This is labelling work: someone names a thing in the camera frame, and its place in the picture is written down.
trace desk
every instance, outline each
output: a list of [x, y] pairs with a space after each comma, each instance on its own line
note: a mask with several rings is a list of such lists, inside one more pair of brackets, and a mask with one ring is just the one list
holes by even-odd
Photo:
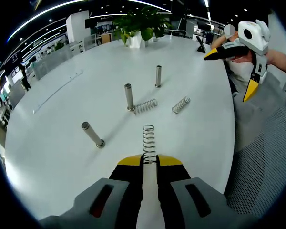
[[[145, 49], [113, 41], [36, 82], [10, 116], [6, 170], [37, 219], [70, 209], [78, 194], [108, 178], [121, 159], [142, 153], [145, 124], [155, 126], [157, 153], [178, 158], [190, 176], [224, 192], [234, 151], [233, 101], [223, 62], [203, 61], [198, 46], [169, 36]], [[161, 88], [154, 86], [157, 65]], [[132, 84], [135, 104], [156, 98], [158, 106], [137, 116], [128, 112], [126, 83]], [[174, 114], [172, 107], [185, 96], [191, 102]], [[84, 121], [106, 141], [103, 149], [81, 129]]]

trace ceiling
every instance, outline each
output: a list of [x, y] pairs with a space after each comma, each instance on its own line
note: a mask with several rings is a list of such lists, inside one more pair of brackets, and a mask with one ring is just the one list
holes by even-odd
[[[115, 13], [127, 13], [129, 10], [141, 9], [145, 5], [129, 2], [127, 0], [87, 0], [82, 2], [77, 2], [69, 4], [50, 12], [47, 12], [40, 17], [36, 18], [34, 21], [30, 22], [28, 25], [23, 27], [18, 31], [8, 42], [7, 39], [11, 34], [24, 22], [33, 16], [61, 3], [69, 2], [71, 0], [42, 0], [39, 7], [34, 11], [34, 6], [32, 2], [36, 0], [18, 0], [18, 1], [2, 1], [3, 13], [0, 23], [0, 61], [4, 61], [11, 51], [23, 43], [18, 49], [24, 49], [26, 47], [25, 43], [30, 44], [35, 39], [39, 38], [43, 34], [62, 26], [65, 24], [65, 19], [73, 13], [88, 10], [91, 16], [104, 15], [106, 12], [108, 14]], [[171, 10], [174, 7], [175, 1], [170, 0], [141, 0], [160, 6], [162, 8]], [[239, 21], [253, 21], [256, 18], [266, 20], [268, 10], [265, 10], [265, 1], [261, 0], [246, 0], [246, 1], [236, 1], [236, 0], [208, 0], [209, 11], [211, 14], [211, 20], [218, 21], [223, 24], [235, 23]], [[205, 7], [204, 0], [187, 0], [188, 14], [195, 16], [200, 16], [208, 18], [207, 8]], [[62, 28], [61, 33], [65, 32], [66, 27]], [[57, 33], [49, 33], [45, 38]]]

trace white pillar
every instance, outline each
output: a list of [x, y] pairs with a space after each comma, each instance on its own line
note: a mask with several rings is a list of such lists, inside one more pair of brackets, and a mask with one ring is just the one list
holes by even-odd
[[89, 19], [89, 12], [83, 11], [71, 14], [67, 20], [67, 33], [69, 43], [83, 41], [85, 37], [90, 36], [90, 28], [85, 28], [85, 20]]

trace white flower pot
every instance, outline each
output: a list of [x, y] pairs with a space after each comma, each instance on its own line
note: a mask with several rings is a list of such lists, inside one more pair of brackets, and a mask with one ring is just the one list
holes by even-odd
[[140, 49], [146, 47], [146, 41], [141, 37], [141, 31], [138, 31], [134, 37], [129, 39], [129, 48]]

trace human arm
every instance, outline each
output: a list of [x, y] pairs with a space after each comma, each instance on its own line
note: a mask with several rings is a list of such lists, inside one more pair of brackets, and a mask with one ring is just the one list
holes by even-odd
[[219, 38], [217, 38], [215, 41], [212, 42], [211, 44], [211, 49], [215, 49], [215, 48], [218, 48], [219, 46], [222, 46], [223, 43], [225, 43], [226, 41], [226, 37], [223, 35]]
[[[278, 69], [286, 73], [286, 55], [277, 51], [270, 49], [266, 54], [267, 64], [272, 64]], [[249, 52], [248, 55], [243, 57], [235, 57], [233, 59], [235, 63], [252, 62], [252, 53]]]

